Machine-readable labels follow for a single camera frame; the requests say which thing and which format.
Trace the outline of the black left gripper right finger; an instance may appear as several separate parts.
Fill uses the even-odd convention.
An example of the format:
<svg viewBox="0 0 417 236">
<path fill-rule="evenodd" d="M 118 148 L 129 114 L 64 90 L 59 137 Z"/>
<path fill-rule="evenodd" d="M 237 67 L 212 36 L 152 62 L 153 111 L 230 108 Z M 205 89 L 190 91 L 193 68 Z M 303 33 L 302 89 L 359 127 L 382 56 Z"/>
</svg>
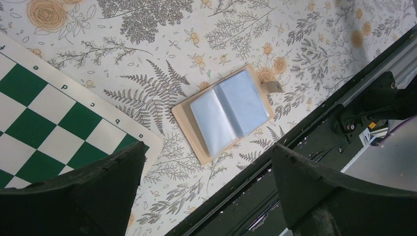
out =
<svg viewBox="0 0 417 236">
<path fill-rule="evenodd" d="M 414 236 L 417 194 L 367 182 L 276 144 L 272 170 L 296 236 Z"/>
</svg>

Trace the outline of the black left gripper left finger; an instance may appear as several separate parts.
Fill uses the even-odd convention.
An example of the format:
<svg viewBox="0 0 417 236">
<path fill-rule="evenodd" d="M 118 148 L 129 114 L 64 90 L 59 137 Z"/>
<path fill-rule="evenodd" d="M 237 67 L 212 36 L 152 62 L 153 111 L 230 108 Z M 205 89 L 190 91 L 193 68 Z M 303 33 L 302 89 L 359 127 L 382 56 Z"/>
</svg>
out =
<svg viewBox="0 0 417 236">
<path fill-rule="evenodd" d="M 122 236 L 145 164 L 143 142 L 25 188 L 0 191 L 3 236 Z"/>
</svg>

